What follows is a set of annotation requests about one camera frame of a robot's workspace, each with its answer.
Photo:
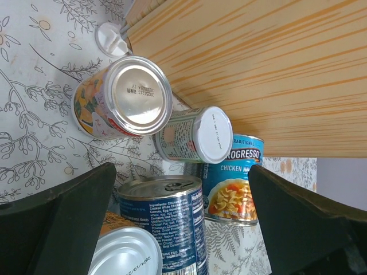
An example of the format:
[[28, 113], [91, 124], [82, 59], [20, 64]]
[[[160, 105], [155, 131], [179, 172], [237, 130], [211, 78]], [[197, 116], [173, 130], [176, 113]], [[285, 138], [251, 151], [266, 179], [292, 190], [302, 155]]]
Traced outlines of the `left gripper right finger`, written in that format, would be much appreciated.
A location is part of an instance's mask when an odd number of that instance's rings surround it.
[[260, 165], [248, 178], [272, 274], [366, 274], [366, 211]]

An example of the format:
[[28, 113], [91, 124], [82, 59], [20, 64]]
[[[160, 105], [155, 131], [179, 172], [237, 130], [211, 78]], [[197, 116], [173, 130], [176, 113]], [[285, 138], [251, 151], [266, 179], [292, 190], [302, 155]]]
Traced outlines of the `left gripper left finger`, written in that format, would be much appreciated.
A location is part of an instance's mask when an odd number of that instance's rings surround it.
[[116, 178], [108, 162], [1, 205], [1, 274], [87, 274]]

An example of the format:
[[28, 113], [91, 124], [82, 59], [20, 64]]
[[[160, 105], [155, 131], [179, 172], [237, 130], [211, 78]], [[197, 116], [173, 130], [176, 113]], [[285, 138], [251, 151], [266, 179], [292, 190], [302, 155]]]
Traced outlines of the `Progresso chicken noodle can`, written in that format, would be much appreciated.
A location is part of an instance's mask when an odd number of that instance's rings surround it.
[[249, 186], [252, 166], [262, 165], [264, 141], [258, 137], [234, 134], [232, 148], [219, 164], [201, 169], [205, 216], [234, 225], [257, 224], [257, 214]]

